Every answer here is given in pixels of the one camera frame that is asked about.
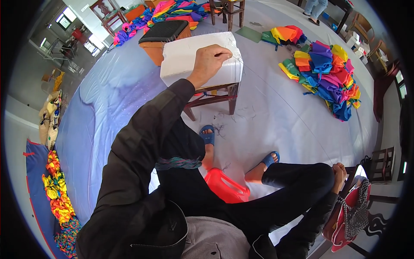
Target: sandal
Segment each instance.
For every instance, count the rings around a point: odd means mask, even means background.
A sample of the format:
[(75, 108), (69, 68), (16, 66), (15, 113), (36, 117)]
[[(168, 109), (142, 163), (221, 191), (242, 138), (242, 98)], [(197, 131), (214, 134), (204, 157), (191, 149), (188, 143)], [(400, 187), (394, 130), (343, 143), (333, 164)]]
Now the sandal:
[(311, 18), (308, 18), (308, 20), (309, 20), (309, 21), (311, 21), (313, 24), (316, 24), (316, 25), (318, 25), (318, 26), (319, 26), (319, 24), (320, 24), (319, 20), (317, 20), (317, 22), (314, 22)]
[(267, 156), (265, 156), (263, 158), (263, 160), (260, 163), (263, 162), (269, 168), (269, 166), (271, 164), (274, 164), (274, 160), (273, 160), (273, 157), (272, 157), (273, 153), (276, 154), (276, 157), (277, 157), (277, 162), (276, 163), (279, 163), (280, 162), (280, 155), (277, 151), (270, 152)]
[[(212, 133), (203, 133), (203, 131), (206, 131), (208, 129), (211, 129), (213, 132)], [(200, 135), (200, 137), (202, 137), (204, 139), (204, 145), (213, 144), (213, 146), (214, 146), (214, 128), (213, 128), (213, 126), (206, 125), (206, 126), (202, 127), (200, 132), (198, 133), (198, 135)]]

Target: black pants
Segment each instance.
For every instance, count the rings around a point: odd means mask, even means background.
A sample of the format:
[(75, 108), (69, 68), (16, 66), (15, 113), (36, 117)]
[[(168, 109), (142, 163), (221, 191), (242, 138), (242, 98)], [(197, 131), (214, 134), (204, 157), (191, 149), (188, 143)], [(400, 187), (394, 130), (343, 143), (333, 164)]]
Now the black pants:
[[(204, 155), (203, 139), (180, 118), (166, 136), (160, 156), (202, 160)], [(185, 216), (209, 216), (230, 222), (243, 231), (249, 242), (300, 216), (334, 183), (332, 168), (327, 164), (274, 163), (264, 172), (262, 183), (282, 189), (253, 201), (227, 204), (210, 190), (198, 169), (172, 168), (157, 174), (166, 197), (178, 204)]]

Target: blue slipper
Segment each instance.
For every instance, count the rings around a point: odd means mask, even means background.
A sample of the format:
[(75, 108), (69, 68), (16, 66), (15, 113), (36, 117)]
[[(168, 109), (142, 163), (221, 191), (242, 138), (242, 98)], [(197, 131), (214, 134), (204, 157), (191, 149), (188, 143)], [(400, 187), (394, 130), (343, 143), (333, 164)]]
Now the blue slipper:
[(272, 157), (272, 153), (274, 153), (274, 154), (276, 154), (276, 157), (277, 157), (277, 162), (276, 163), (279, 163), (280, 162), (280, 155), (279, 155), (279, 153), (277, 152), (277, 151), (272, 151), (272, 152), (270, 152), (267, 156), (265, 156), (264, 158), (263, 158), (263, 160), (261, 161), (261, 162), (263, 162), (267, 167), (269, 167), (271, 164), (273, 164), (274, 163), (274, 160), (273, 160), (273, 157)]
[[(204, 134), (203, 131), (206, 131), (208, 129), (211, 129), (213, 131), (213, 133), (207, 133)], [(201, 128), (200, 133), (198, 133), (200, 135), (200, 137), (202, 137), (204, 139), (204, 145), (206, 144), (213, 144), (214, 146), (214, 128), (211, 125), (206, 125), (204, 127)]]

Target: sleeve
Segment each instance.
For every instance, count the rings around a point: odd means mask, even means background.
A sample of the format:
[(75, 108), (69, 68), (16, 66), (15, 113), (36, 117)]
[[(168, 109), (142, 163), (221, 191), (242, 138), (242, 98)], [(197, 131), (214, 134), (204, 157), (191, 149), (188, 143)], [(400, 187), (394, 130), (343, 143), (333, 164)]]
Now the sleeve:
[(194, 93), (192, 83), (178, 80), (144, 104), (119, 131), (103, 168), (95, 211), (132, 204), (148, 194), (163, 140)]
[(278, 259), (305, 259), (329, 219), (338, 195), (329, 192), (320, 199), (275, 246)]

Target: gray plaid shirt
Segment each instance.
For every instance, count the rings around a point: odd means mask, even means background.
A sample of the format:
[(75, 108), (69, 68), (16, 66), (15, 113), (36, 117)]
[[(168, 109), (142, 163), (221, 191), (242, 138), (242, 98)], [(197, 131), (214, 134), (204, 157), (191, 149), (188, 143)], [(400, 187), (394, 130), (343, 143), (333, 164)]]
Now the gray plaid shirt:
[(233, 224), (204, 216), (186, 220), (188, 235), (181, 259), (248, 259), (250, 245)]

